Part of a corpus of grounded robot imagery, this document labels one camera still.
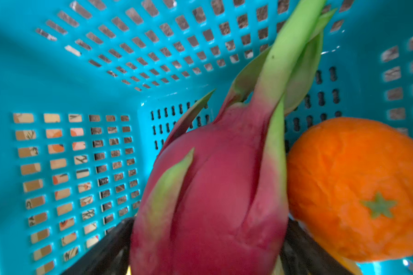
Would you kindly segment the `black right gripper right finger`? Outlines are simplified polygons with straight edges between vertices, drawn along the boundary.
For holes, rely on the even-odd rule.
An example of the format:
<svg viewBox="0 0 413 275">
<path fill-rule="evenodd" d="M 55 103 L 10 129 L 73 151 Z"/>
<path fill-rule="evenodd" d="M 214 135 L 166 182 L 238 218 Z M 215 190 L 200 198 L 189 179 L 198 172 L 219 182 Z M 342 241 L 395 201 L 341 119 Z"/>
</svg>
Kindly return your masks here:
<svg viewBox="0 0 413 275">
<path fill-rule="evenodd" d="M 289 219 L 285 241 L 279 255 L 281 275 L 350 275 L 351 271 L 335 260 L 299 223 Z"/>
</svg>

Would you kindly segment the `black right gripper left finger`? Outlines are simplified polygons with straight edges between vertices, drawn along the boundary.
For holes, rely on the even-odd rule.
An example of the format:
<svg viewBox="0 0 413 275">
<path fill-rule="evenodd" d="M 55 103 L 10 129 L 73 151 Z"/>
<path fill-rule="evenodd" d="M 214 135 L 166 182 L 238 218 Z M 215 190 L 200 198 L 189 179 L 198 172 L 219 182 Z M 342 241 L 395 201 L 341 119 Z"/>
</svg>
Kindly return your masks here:
<svg viewBox="0 0 413 275">
<path fill-rule="evenodd" d="M 135 218 L 125 218 L 64 275 L 126 275 Z"/>
</svg>

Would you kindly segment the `pink dragon fruit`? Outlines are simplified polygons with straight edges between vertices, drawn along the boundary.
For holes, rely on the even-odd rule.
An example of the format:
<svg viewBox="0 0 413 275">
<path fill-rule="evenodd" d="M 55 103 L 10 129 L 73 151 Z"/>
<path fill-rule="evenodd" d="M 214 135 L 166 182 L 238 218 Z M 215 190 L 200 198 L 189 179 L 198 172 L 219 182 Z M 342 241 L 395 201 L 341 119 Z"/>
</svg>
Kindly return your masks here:
<svg viewBox="0 0 413 275">
<path fill-rule="evenodd" d="M 300 1 L 273 45 L 236 76 L 215 120 L 175 124 L 153 165 L 131 235 L 134 275 L 271 275 L 288 223 L 285 115 L 312 86 L 324 1 Z"/>
</svg>

